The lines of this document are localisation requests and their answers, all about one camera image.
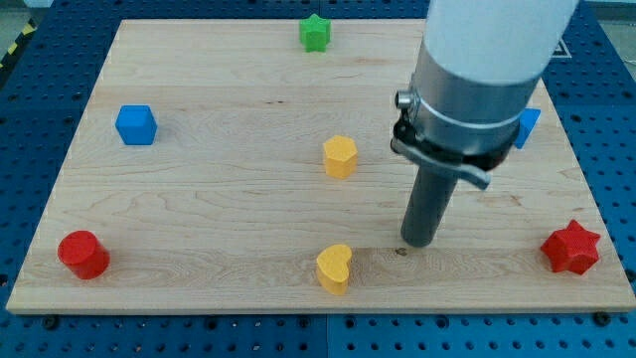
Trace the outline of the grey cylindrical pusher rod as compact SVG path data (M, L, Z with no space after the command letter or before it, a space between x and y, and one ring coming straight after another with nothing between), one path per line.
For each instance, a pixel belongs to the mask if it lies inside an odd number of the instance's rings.
M412 187L400 234L410 246L428 246L443 218L457 180L420 168Z

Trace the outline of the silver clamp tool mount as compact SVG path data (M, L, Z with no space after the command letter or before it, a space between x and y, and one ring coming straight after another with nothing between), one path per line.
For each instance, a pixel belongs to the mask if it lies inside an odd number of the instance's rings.
M519 133L538 79L470 79L422 44L409 87L396 93L400 117L391 149L432 174L484 190Z

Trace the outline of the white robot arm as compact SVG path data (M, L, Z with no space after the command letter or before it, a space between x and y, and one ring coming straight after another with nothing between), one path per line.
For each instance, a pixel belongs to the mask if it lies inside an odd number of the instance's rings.
M430 3L409 86L397 92L391 149L418 171L402 239L429 245L458 181L484 190L577 0Z

